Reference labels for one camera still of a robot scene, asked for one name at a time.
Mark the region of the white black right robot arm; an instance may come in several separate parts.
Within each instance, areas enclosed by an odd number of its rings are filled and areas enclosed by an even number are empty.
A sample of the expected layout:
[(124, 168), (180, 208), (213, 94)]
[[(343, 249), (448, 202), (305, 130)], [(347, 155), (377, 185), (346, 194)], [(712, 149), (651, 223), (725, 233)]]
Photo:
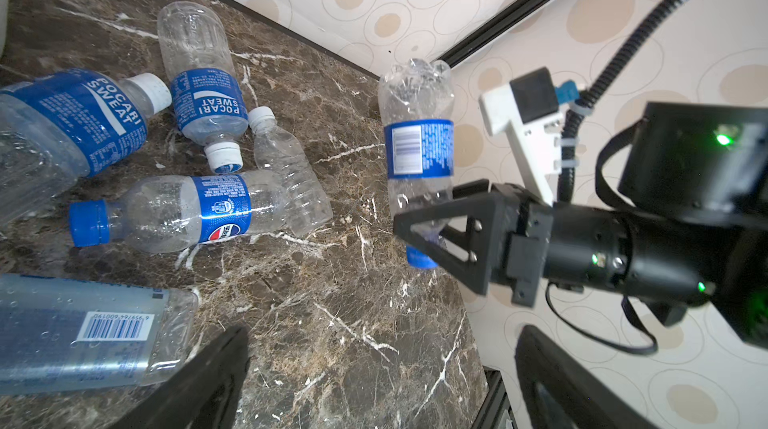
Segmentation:
[(505, 133), (522, 183), (485, 179), (397, 215), (393, 230), (473, 293), (507, 286), (531, 307), (538, 284), (643, 302), (664, 326), (713, 305), (745, 343), (767, 345), (767, 113), (651, 101), (600, 151), (601, 208), (575, 205), (577, 135), (661, 24), (688, 0), (662, 0), (595, 82), (555, 85), (538, 69), (481, 96), (486, 129)]

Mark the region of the Pocari Sweat bottle label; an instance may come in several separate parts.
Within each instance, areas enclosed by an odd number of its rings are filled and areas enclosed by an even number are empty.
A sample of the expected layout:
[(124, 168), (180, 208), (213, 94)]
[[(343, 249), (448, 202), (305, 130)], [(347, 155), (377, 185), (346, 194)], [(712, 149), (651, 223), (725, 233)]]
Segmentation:
[(203, 5), (173, 2), (158, 14), (157, 34), (178, 129), (203, 148), (213, 173), (238, 172), (248, 116), (221, 20)]

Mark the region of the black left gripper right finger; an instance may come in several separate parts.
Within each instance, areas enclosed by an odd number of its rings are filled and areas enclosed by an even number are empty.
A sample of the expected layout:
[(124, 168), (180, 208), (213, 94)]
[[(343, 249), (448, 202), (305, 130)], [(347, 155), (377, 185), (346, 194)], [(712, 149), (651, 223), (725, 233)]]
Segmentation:
[(522, 329), (515, 363), (534, 428), (654, 426), (534, 325)]

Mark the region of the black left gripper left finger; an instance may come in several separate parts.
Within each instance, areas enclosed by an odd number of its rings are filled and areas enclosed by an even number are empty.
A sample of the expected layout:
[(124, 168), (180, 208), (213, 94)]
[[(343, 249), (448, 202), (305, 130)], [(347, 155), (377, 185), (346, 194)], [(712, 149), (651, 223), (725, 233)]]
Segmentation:
[(231, 428), (250, 364), (248, 331), (220, 334), (114, 428)]

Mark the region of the small Pepsi label bottle back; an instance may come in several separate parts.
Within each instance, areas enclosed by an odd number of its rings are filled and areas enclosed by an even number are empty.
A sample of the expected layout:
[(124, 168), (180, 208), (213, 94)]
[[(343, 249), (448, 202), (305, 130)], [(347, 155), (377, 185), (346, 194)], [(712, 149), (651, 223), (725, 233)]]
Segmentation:
[(411, 59), (381, 76), (390, 214), (452, 199), (455, 94), (451, 69), (441, 60)]

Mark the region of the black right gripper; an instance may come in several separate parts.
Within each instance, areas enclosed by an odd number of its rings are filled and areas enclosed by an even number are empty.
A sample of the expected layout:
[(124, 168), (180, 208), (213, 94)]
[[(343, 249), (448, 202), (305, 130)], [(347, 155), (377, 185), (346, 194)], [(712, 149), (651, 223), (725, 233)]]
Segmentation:
[(477, 295), (494, 283), (512, 289), (511, 303), (532, 308), (544, 266), (554, 209), (514, 184), (481, 179), (452, 199), (394, 217), (393, 232)]

